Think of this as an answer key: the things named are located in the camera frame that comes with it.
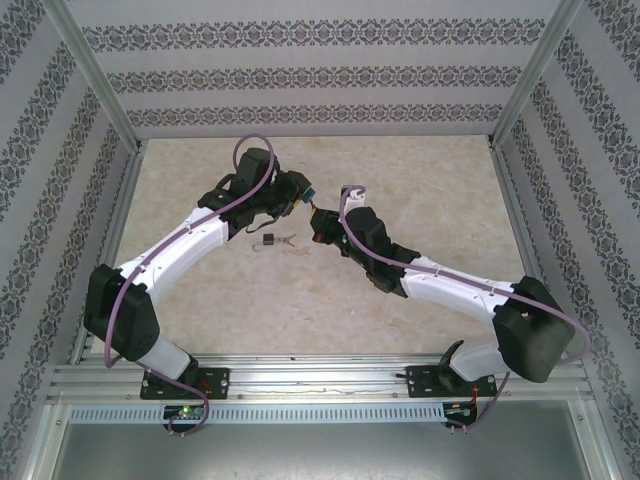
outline marble-textured floor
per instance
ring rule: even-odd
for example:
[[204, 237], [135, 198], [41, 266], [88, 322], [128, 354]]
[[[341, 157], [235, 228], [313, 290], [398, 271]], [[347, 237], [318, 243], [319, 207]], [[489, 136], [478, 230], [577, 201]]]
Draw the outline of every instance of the marble-textured floor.
[[[283, 170], [313, 182], [319, 207], [337, 209], [343, 184], [363, 184], [393, 241], [475, 275], [522, 276], [484, 137], [272, 141]], [[232, 171], [235, 142], [149, 142], [118, 265], [166, 235]], [[252, 140], [241, 151], [249, 146], [261, 145]], [[336, 248], [311, 242], [310, 211], [300, 205], [200, 260], [156, 306], [163, 332], [192, 353], [237, 354], [440, 353], [488, 332], [446, 307], [377, 290]], [[253, 253], [251, 245], [269, 232], [295, 233], [296, 248]]]

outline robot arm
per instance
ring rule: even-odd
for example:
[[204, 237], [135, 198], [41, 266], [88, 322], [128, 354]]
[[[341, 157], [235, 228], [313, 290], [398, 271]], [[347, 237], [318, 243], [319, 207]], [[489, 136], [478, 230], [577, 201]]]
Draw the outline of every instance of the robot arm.
[[235, 174], [224, 177], [207, 192], [198, 207], [165, 238], [146, 252], [113, 269], [100, 265], [91, 274], [84, 325], [103, 341], [116, 297], [127, 279], [117, 313], [112, 347], [129, 361], [139, 362], [166, 377], [192, 385], [197, 361], [160, 333], [154, 305], [171, 285], [211, 250], [224, 245], [255, 216], [267, 213], [275, 221], [289, 215], [297, 203], [307, 203], [314, 194], [311, 183], [300, 173], [281, 172], [275, 160], [275, 178], [269, 178], [252, 197], [217, 216], [258, 185], [268, 171], [269, 152], [250, 148], [242, 155]]
[[[352, 191], [346, 199], [345, 212], [349, 227], [367, 248], [403, 264], [430, 267], [435, 273], [388, 265], [365, 254], [346, 234], [337, 211], [315, 209], [311, 218], [313, 240], [337, 246], [343, 256], [360, 264], [367, 278], [383, 292], [438, 302], [494, 329], [494, 335], [483, 342], [454, 343], [440, 362], [440, 375], [429, 381], [452, 385], [509, 371], [533, 382], [547, 380], [575, 333], [573, 327], [546, 312], [494, 294], [491, 290], [513, 292], [559, 310], [542, 283], [527, 276], [515, 284], [474, 277], [392, 243], [384, 223], [373, 209], [364, 206], [364, 194]], [[444, 272], [461, 279], [444, 276]], [[482, 290], [466, 284], [464, 279], [490, 288]]]

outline purple cable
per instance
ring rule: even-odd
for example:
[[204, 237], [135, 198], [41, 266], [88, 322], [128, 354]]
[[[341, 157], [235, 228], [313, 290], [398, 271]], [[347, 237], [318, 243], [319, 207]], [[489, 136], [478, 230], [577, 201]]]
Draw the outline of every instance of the purple cable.
[[[456, 280], [456, 281], [458, 281], [460, 283], [464, 283], [465, 285], [470, 285], [472, 287], [480, 288], [481, 290], [490, 291], [492, 294], [495, 294], [495, 295], [502, 295], [504, 297], [511, 298], [513, 300], [517, 300], [517, 301], [522, 302], [522, 303], [526, 303], [527, 305], [531, 305], [532, 307], [535, 307], [535, 308], [538, 308], [540, 310], [543, 310], [543, 311], [545, 311], [547, 313], [550, 313], [551, 315], [554, 315], [555, 317], [558, 317], [560, 320], [563, 320], [563, 321], [567, 322], [569, 325], [571, 325], [573, 328], [575, 328], [580, 333], [580, 335], [582, 336], [582, 339], [583, 339], [583, 346], [582, 346], [582, 350], [580, 350], [580, 352], [578, 352], [578, 354], [573, 355], [571, 357], [567, 357], [567, 358], [565, 358], [563, 360], [560, 360], [558, 362], [559, 365], [565, 364], [565, 363], [571, 363], [571, 362], [574, 362], [576, 360], [580, 360], [590, 350], [590, 348], [591, 348], [591, 337], [589, 336], [589, 333], [585, 330], [585, 328], [578, 321], [574, 320], [569, 315], [565, 314], [564, 312], [561, 312], [560, 310], [556, 310], [553, 307], [545, 305], [544, 303], [537, 302], [535, 300], [531, 300], [530, 298], [523, 297], [522, 295], [518, 295], [517, 293], [507, 292], [506, 290], [502, 290], [500, 288], [493, 288], [493, 287], [490, 287], [488, 285], [485, 285], [484, 283], [476, 282], [475, 280], [471, 280], [469, 278], [462, 277], [460, 275], [456, 275], [455, 273], [451, 273], [451, 272], [447, 272], [447, 271], [443, 271], [443, 270], [436, 270], [435, 268], [430, 268], [430, 267], [423, 267], [421, 265], [410, 265], [408, 263], [398, 262], [397, 260], [393, 260], [391, 258], [386, 258], [386, 257], [383, 257], [382, 255], [378, 255], [377, 253], [375, 253], [375, 252], [371, 251], [370, 249], [368, 249], [355, 236], [355, 234], [353, 233], [353, 230], [351, 230], [351, 228], [347, 224], [347, 219], [346, 219], [346, 216], [345, 216], [345, 213], [344, 213], [345, 205], [346, 205], [346, 202], [347, 202], [347, 197], [354, 190], [358, 190], [359, 193], [363, 194], [364, 192], [366, 192], [367, 189], [362, 185], [352, 185], [352, 186], [348, 187], [342, 193], [342, 197], [340, 198], [340, 222], [342, 223], [344, 231], [347, 233], [347, 236], [349, 237], [349, 239], [363, 253], [365, 253], [366, 255], [370, 256], [374, 260], [378, 260], [380, 262], [386, 263], [387, 265], [394, 265], [396, 267], [400, 267], [400, 268], [404, 268], [404, 269], [410, 269], [410, 270], [416, 270], [418, 272], [424, 272], [424, 273], [429, 273], [429, 274], [433, 274], [433, 275], [441, 275], [443, 277], [447, 277], [447, 278], [451, 278], [452, 280]], [[496, 404], [496, 402], [498, 400], [498, 397], [502, 393], [502, 390], [504, 390], [504, 387], [506, 386], [508, 379], [509, 379], [509, 373], [507, 373], [505, 375], [504, 380], [502, 380], [502, 383], [500, 384], [500, 388], [498, 389], [496, 395], [491, 399], [491, 401], [489, 402], [489, 405], [487, 405], [487, 407], [483, 410], [483, 412], [480, 415], [480, 417], [472, 425], [470, 425], [468, 427], [465, 427], [465, 428], [456, 429], [456, 431], [463, 432], [465, 430], [471, 430], [472, 428], [475, 428], [476, 425], [481, 423], [484, 420], [484, 418], [486, 418], [487, 414], [490, 413], [491, 410], [493, 410], [493, 407], [495, 406], [495, 404]]]
[[[160, 253], [162, 253], [169, 245], [171, 245], [173, 242], [175, 242], [178, 238], [180, 238], [183, 235], [185, 235], [186, 233], [190, 232], [193, 228], [196, 228], [196, 227], [202, 225], [203, 223], [211, 220], [212, 218], [217, 217], [217, 216], [223, 214], [224, 212], [228, 212], [229, 210], [231, 210], [234, 207], [237, 207], [242, 202], [244, 202], [245, 200], [247, 200], [250, 197], [252, 197], [267, 182], [267, 179], [271, 175], [271, 172], [273, 172], [273, 167], [275, 166], [275, 159], [276, 159], [275, 152], [273, 151], [273, 145], [271, 145], [271, 142], [267, 139], [267, 137], [265, 137], [263, 135], [260, 135], [258, 133], [251, 133], [249, 135], [245, 135], [240, 140], [238, 140], [238, 143], [236, 143], [236, 146], [233, 149], [233, 165], [234, 165], [234, 167], [236, 169], [238, 168], [238, 162], [237, 162], [237, 158], [236, 158], [237, 155], [238, 155], [238, 150], [240, 149], [240, 145], [242, 145], [245, 141], [247, 141], [250, 138], [259, 138], [260, 140], [262, 140], [267, 145], [267, 148], [269, 148], [269, 167], [267, 168], [267, 171], [265, 172], [264, 176], [260, 179], [260, 181], [258, 182], [258, 184], [255, 187], [253, 187], [251, 190], [249, 190], [246, 194], [244, 194], [243, 196], [241, 196], [237, 200], [234, 200], [229, 205], [226, 205], [226, 206], [224, 206], [222, 208], [219, 208], [215, 212], [212, 212], [209, 215], [206, 215], [205, 217], [202, 217], [200, 220], [198, 220], [196, 222], [193, 222], [191, 224], [190, 228], [185, 227], [182, 230], [179, 230], [176, 233], [174, 233], [171, 237], [169, 237], [167, 240], [162, 242], [157, 248], [155, 248], [153, 250], [153, 252], [151, 252], [149, 254], [149, 256], [147, 258], [145, 258], [142, 262], [140, 262], [140, 265], [138, 265], [133, 270], [133, 272], [131, 272], [131, 275], [129, 275], [129, 277], [122, 284], [122, 287], [120, 288], [120, 291], [118, 292], [118, 295], [116, 296], [116, 300], [115, 300], [115, 302], [113, 304], [113, 309], [111, 310], [111, 315], [109, 316], [109, 324], [107, 326], [107, 334], [105, 336], [105, 342], [104, 342], [104, 364], [105, 364], [105, 366], [107, 368], [113, 367], [122, 358], [122, 355], [118, 355], [114, 359], [111, 358], [111, 344], [113, 342], [113, 333], [114, 333], [115, 328], [116, 328], [116, 321], [117, 321], [117, 318], [118, 318], [118, 312], [120, 311], [120, 306], [122, 305], [122, 301], [124, 299], [124, 296], [127, 293], [127, 290], [129, 289], [129, 286], [133, 283], [133, 281], [140, 274], [140, 272], [142, 272], [143, 268], [145, 266], [149, 265], [151, 263], [151, 261], [153, 261], [154, 258], [156, 258]], [[169, 382], [169, 383], [171, 383], [171, 384], [173, 384], [173, 385], [175, 385], [175, 386], [177, 386], [179, 388], [183, 388], [183, 389], [185, 389], [185, 390], [187, 390], [189, 392], [195, 393], [200, 398], [202, 398], [203, 407], [205, 409], [205, 415], [202, 416], [202, 419], [200, 420], [200, 422], [198, 424], [196, 424], [192, 429], [190, 429], [187, 432], [180, 433], [179, 435], [181, 437], [185, 437], [187, 435], [191, 435], [191, 434], [195, 433], [197, 430], [199, 430], [202, 427], [202, 425], [204, 425], [204, 423], [206, 422], [207, 418], [209, 417], [209, 400], [207, 399], [207, 396], [204, 393], [202, 393], [198, 389], [192, 388], [192, 387], [190, 387], [188, 385], [185, 385], [185, 384], [180, 383], [180, 382], [178, 382], [176, 380], [173, 380], [172, 378], [169, 378], [169, 377], [167, 377], [166, 375], [163, 375], [160, 372], [156, 372], [155, 370], [147, 367], [146, 365], [144, 365], [144, 364], [142, 364], [140, 362], [136, 362], [136, 363], [138, 363], [138, 365], [140, 365], [142, 368], [144, 368], [145, 370], [149, 371], [153, 375], [161, 378], [165, 382]], [[169, 433], [171, 435], [174, 435], [174, 433], [176, 433], [171, 429], [171, 425], [173, 424], [173, 421], [175, 420], [175, 418], [176, 417], [173, 417], [169, 421], [168, 430], [169, 430]]]
[[491, 413], [491, 410], [493, 410], [494, 407], [496, 406], [496, 403], [498, 402], [498, 397], [504, 390], [504, 387], [507, 386], [507, 381], [509, 380], [510, 376], [511, 376], [511, 372], [505, 373], [504, 378], [502, 379], [502, 383], [498, 387], [498, 391], [493, 396], [493, 398], [489, 401], [489, 403], [484, 408], [480, 416], [476, 418], [476, 421], [473, 422], [471, 425], [465, 425], [462, 422], [458, 422], [457, 420], [451, 420], [450, 418], [448, 418], [447, 422], [453, 423], [455, 425], [460, 425], [460, 427], [454, 428], [453, 431], [456, 433], [467, 433], [469, 430], [473, 430], [478, 425], [480, 425], [485, 420], [485, 418], [487, 418], [487, 416]]

